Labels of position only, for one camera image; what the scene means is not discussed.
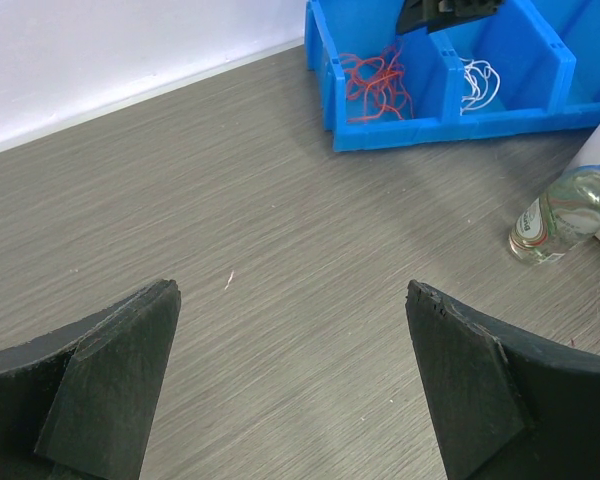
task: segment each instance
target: baseboard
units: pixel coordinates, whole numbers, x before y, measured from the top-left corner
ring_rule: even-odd
[[[182,87],[186,87],[193,83],[199,82],[206,78],[212,77],[214,75],[219,75],[221,73],[227,72],[229,70],[233,70],[234,68],[241,67],[243,65],[255,62],[257,60],[261,60],[263,58],[269,57],[271,55],[275,55],[276,53],[284,52],[291,48],[302,45],[303,39],[298,38],[292,40],[290,42],[284,43],[282,45],[278,45],[276,47],[268,48],[261,52],[255,53],[253,55],[248,55],[244,58],[234,60],[232,62],[225,63],[215,68],[211,68],[204,72],[196,73],[194,75],[189,75],[178,80],[166,83],[164,85],[160,85],[157,88],[151,88],[145,92],[122,98],[119,101],[111,102],[106,105],[98,106],[96,108],[81,112],[75,116],[64,118],[59,120],[57,123],[52,123],[45,125],[44,127],[34,129],[28,131],[21,135],[14,135],[13,137],[1,141],[0,142],[0,153],[10,150],[12,148],[19,147],[26,143],[32,142],[34,140],[38,140],[40,138],[46,137],[47,135],[51,135],[53,133],[59,132],[61,130],[65,130],[70,127],[74,127],[84,122],[88,122],[89,120],[96,119],[98,117],[102,117],[109,113],[113,113],[117,110],[121,110],[123,108],[129,107],[131,105],[135,105],[137,103],[143,102],[145,100],[149,100],[150,98],[157,97],[159,95],[163,95],[165,93],[172,92]]]

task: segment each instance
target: glass bottle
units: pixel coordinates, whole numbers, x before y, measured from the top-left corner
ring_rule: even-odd
[[[509,235],[528,264],[551,263],[600,230],[600,165],[568,170],[533,202]]]

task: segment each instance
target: small debris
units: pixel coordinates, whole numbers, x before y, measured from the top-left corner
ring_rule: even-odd
[[[231,270],[231,275],[229,275],[229,280],[227,280],[227,285],[224,287],[225,291],[227,290],[227,288],[229,288],[229,285],[231,284],[231,280],[233,280],[233,275],[236,272],[234,270]]]

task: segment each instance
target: tangled cable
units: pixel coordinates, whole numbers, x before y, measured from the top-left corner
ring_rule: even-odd
[[[340,56],[344,72],[349,75],[346,85],[348,101],[355,101],[362,97],[362,116],[350,118],[349,122],[368,122],[380,118],[384,113],[394,113],[399,120],[404,120],[401,110],[409,104],[411,118],[415,118],[413,101],[402,81],[405,68],[400,62],[402,45],[394,44],[385,48],[377,57],[361,59],[352,53],[343,53]],[[366,78],[361,70],[370,67],[375,72]],[[373,100],[373,107],[378,111],[369,114],[369,101]]]
[[[464,78],[471,87],[471,94],[462,97],[462,107],[460,111],[461,113],[464,113],[471,110],[480,110],[489,105],[493,99],[496,98],[496,95],[500,90],[500,75],[498,75],[498,72],[496,72],[486,60],[470,60],[467,58],[461,58],[460,60],[462,60],[462,63],[464,64]],[[489,93],[489,79],[492,76],[496,79],[496,85],[491,92],[491,96],[485,100]]]

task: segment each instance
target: black plastic part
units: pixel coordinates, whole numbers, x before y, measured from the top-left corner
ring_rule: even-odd
[[[1,351],[0,480],[137,479],[179,310],[161,280]]]
[[[417,282],[407,316],[450,480],[600,480],[600,356]]]
[[[494,15],[504,0],[405,0],[396,33],[422,27],[429,33]]]

